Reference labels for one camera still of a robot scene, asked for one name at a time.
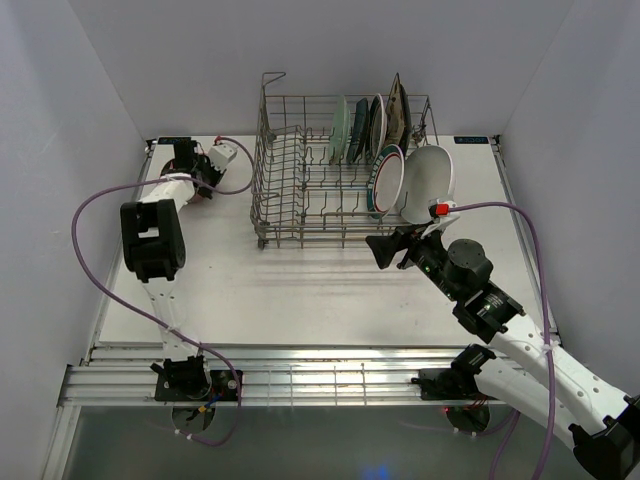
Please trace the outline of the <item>pink dotted plate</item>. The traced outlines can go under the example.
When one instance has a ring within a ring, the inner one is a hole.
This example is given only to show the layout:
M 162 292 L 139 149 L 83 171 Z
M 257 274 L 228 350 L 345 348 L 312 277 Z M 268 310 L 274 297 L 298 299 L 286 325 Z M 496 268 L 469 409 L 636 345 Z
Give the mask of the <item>pink dotted plate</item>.
M 169 162 L 167 162 L 162 167 L 162 170 L 161 170 L 162 177 L 165 177 L 170 174 L 178 174 L 178 175 L 190 175 L 194 179 L 194 181 L 192 182 L 193 194 L 187 200 L 187 203 L 198 203 L 203 200 L 210 200 L 213 197 L 212 196 L 211 198 L 202 198 L 195 194 L 194 183 L 197 182 L 197 179 L 194 178 L 194 174 L 192 173 L 192 169 L 195 163 L 193 163 L 191 166 L 179 166 L 177 160 L 172 159 Z

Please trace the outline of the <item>striped rim plate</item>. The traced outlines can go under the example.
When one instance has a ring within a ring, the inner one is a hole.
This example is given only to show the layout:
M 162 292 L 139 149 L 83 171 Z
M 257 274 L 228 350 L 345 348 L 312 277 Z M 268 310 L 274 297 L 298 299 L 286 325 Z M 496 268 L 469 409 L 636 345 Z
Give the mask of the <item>striped rim plate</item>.
M 387 129 L 387 116 L 382 96 L 376 94 L 372 103 L 369 129 L 369 158 L 373 161 L 382 150 Z
M 379 220 L 396 205 L 404 181 L 404 154 L 396 144 L 384 147 L 372 164 L 367 181 L 367 210 Z

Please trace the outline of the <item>white oval plate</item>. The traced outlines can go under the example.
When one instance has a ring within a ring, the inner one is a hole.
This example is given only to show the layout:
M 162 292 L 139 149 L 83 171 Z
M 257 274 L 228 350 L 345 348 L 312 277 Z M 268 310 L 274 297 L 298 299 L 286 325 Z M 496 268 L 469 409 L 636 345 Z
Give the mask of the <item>white oval plate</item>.
M 431 220 L 429 207 L 438 200 L 452 200 L 455 174 L 449 152 L 438 145 L 414 150 L 404 163 L 404 178 L 397 202 L 400 216 L 408 223 Z

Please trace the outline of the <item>teal square plate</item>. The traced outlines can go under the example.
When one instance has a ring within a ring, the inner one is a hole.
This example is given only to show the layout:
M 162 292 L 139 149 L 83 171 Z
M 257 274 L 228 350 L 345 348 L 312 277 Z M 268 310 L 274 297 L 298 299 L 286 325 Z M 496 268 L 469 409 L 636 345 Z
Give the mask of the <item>teal square plate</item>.
M 367 98 L 361 98 L 356 103 L 354 124 L 352 128 L 349 148 L 346 155 L 346 161 L 348 164 L 354 164 L 361 155 L 364 149 L 368 124 L 369 101 Z

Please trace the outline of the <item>mint green plate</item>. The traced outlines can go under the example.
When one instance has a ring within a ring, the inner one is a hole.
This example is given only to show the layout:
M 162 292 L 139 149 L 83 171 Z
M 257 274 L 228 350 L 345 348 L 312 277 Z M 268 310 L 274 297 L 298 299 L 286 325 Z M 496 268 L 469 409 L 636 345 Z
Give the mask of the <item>mint green plate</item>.
M 329 163 L 339 163 L 346 148 L 349 135 L 350 110 L 346 97 L 340 95 L 333 114 L 329 137 Z

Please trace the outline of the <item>striped rim plate front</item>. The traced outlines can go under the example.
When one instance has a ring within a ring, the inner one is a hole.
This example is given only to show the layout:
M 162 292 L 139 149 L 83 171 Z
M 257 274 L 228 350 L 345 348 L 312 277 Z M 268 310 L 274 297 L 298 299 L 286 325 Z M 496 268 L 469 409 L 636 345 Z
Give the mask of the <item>striped rim plate front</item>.
M 382 150 L 387 129 L 387 116 L 382 96 L 376 94 L 372 103 L 369 129 L 369 158 L 373 161 Z

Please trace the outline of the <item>black floral square plate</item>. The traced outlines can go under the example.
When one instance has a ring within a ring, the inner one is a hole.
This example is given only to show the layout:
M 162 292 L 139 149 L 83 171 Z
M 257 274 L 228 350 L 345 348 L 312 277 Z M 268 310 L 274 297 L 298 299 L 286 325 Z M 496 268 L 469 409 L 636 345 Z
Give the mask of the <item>black floral square plate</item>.
M 394 114 L 396 122 L 393 143 L 396 144 L 403 154 L 407 153 L 411 135 L 411 111 L 406 90 L 403 85 L 399 86 L 399 91 L 394 97 Z

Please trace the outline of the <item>beige floral square plate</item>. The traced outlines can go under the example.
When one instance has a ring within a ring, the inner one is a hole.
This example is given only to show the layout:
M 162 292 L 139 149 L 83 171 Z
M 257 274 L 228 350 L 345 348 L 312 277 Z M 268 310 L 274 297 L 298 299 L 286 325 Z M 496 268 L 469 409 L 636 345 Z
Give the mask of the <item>beige floral square plate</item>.
M 407 151 L 409 120 L 406 114 L 409 112 L 406 91 L 396 74 L 386 104 L 387 127 L 384 146 L 397 145 L 403 153 Z

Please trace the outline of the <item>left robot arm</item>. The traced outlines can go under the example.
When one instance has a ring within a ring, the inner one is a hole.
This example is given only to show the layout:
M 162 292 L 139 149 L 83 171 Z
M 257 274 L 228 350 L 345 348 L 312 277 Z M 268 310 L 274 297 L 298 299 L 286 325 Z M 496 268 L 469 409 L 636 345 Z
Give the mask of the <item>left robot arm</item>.
M 186 264 L 186 246 L 179 211 L 201 185 L 216 183 L 209 158 L 197 151 L 197 142 L 179 137 L 173 158 L 161 170 L 160 182 L 137 201 L 120 207 L 123 255 L 127 269 L 141 282 L 153 315 L 160 321 L 164 360 L 154 364 L 167 386 L 190 399 L 205 397 L 212 387 L 203 354 L 183 338 L 186 322 L 178 307 L 178 272 Z

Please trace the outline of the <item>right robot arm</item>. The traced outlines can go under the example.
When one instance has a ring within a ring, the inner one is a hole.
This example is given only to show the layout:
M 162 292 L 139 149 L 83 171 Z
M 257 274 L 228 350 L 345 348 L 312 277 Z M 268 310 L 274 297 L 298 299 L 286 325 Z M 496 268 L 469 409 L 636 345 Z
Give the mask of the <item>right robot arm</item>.
M 544 334 L 490 275 L 482 245 L 459 239 L 444 246 L 441 234 L 401 227 L 366 239 L 379 268 L 402 252 L 399 268 L 416 266 L 455 306 L 453 315 L 481 339 L 459 354 L 435 380 L 432 395 L 504 401 L 545 427 L 572 450 L 596 479 L 625 479 L 639 463 L 639 399 L 607 383 Z

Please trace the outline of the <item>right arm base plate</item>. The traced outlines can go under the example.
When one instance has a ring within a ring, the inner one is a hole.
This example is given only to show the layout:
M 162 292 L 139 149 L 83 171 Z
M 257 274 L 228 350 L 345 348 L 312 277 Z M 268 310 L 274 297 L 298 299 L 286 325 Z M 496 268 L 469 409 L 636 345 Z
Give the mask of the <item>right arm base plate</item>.
M 422 400 L 471 400 L 479 394 L 474 377 L 453 368 L 438 374 L 430 369 L 420 369 L 410 383 L 419 387 Z

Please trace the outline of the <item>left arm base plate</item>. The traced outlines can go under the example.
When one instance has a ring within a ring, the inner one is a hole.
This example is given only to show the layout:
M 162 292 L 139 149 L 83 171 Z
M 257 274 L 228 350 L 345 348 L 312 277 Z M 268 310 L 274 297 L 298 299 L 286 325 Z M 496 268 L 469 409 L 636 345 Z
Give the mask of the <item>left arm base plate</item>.
M 153 399 L 159 402 L 236 402 L 238 387 L 244 380 L 244 372 L 237 370 L 235 378 L 230 370 L 210 370 L 208 374 L 171 374 L 158 376 Z

